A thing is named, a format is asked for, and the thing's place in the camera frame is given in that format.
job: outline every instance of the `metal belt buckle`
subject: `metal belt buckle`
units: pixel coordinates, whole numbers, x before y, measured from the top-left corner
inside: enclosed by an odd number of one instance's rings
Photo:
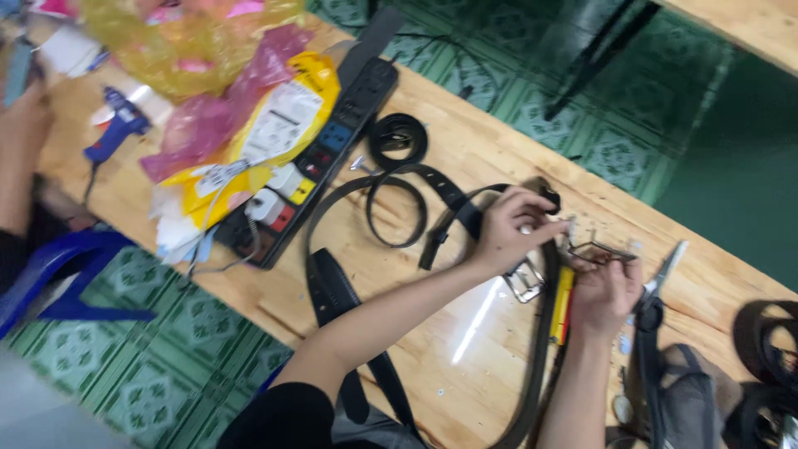
[[[529,268],[528,271],[531,272],[531,276],[526,270],[523,269],[524,266]],[[510,286],[518,301],[520,301],[522,304],[528,303],[540,293],[543,293],[543,289],[546,288],[546,281],[543,280],[543,276],[540,274],[537,268],[535,268],[534,264],[531,260],[529,260],[529,258],[526,258],[523,260],[523,262],[521,262],[521,265],[516,268],[516,270],[512,273],[512,276],[504,274],[502,277],[504,278],[504,282]],[[517,284],[520,284],[522,289],[518,289],[518,287],[516,287]]]

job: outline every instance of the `power strip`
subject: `power strip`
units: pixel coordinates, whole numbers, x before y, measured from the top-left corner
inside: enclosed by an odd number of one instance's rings
[[[290,197],[282,193],[288,209],[283,209],[275,219],[259,221],[257,217],[252,217],[258,225],[261,247],[248,263],[263,269],[275,266],[291,239],[322,199],[330,182],[338,175],[365,127],[377,116],[396,89],[398,80],[399,72],[391,62],[376,57],[367,61],[338,99],[330,119],[316,139],[294,159],[294,165],[306,179],[304,185],[312,185],[310,192]],[[219,224],[214,238],[241,257],[252,254],[254,239],[247,225],[245,206],[239,206]]]

